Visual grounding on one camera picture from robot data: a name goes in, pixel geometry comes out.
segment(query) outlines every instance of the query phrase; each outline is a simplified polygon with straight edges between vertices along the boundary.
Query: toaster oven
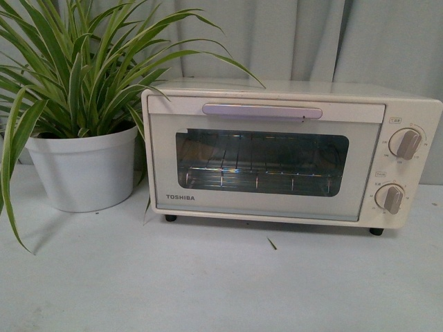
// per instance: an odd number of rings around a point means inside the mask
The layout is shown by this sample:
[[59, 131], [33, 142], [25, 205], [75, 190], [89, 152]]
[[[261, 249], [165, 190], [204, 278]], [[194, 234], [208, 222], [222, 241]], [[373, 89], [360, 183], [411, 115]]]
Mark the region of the toaster oven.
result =
[[142, 94], [152, 209], [346, 225], [408, 216], [442, 112], [368, 84], [182, 79]]

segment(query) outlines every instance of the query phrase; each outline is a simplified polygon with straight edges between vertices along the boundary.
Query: fabric backdrop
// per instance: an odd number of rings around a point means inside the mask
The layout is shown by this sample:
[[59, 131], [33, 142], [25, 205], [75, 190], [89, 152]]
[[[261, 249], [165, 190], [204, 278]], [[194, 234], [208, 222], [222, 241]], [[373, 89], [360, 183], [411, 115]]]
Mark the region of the fabric backdrop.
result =
[[[62, 10], [64, 0], [58, 1]], [[93, 7], [115, 3], [93, 0]], [[155, 3], [145, 3], [136, 17], [146, 17]], [[443, 100], [442, 0], [167, 0], [158, 16], [183, 8], [204, 9], [224, 33], [191, 19], [166, 37], [216, 39], [262, 79], [374, 83]], [[244, 77], [208, 56], [173, 66], [168, 78]], [[421, 182], [443, 184], [440, 165], [443, 122]]]

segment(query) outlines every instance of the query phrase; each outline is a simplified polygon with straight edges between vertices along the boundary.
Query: timer knob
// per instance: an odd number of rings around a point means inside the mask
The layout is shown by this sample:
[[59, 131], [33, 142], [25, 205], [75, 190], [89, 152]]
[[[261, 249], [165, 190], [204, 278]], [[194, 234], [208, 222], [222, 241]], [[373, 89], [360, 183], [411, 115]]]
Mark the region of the timer knob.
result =
[[375, 194], [375, 201], [382, 209], [397, 214], [403, 199], [404, 191], [399, 185], [384, 185]]
[[389, 140], [389, 150], [397, 157], [410, 160], [420, 146], [422, 135], [414, 129], [401, 129]]

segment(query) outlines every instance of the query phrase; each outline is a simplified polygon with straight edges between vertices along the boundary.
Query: plant pot rim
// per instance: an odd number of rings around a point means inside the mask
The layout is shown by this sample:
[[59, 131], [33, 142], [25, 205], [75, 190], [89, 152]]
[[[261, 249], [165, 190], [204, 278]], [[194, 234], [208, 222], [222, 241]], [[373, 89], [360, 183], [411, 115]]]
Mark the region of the plant pot rim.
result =
[[102, 136], [85, 138], [38, 138], [30, 137], [25, 147], [31, 151], [47, 154], [70, 154], [75, 152], [95, 151], [116, 147], [135, 139], [138, 128]]

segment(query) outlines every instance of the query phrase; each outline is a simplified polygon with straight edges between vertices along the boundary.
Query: oven foot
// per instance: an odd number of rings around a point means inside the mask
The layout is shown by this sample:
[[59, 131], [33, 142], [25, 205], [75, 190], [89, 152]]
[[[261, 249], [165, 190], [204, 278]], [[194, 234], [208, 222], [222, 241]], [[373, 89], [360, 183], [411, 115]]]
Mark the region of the oven foot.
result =
[[372, 235], [377, 235], [378, 237], [383, 234], [384, 228], [370, 228], [369, 231]]
[[173, 214], [165, 214], [165, 219], [166, 221], [175, 221], [175, 219], [177, 219], [177, 216], [174, 216]]

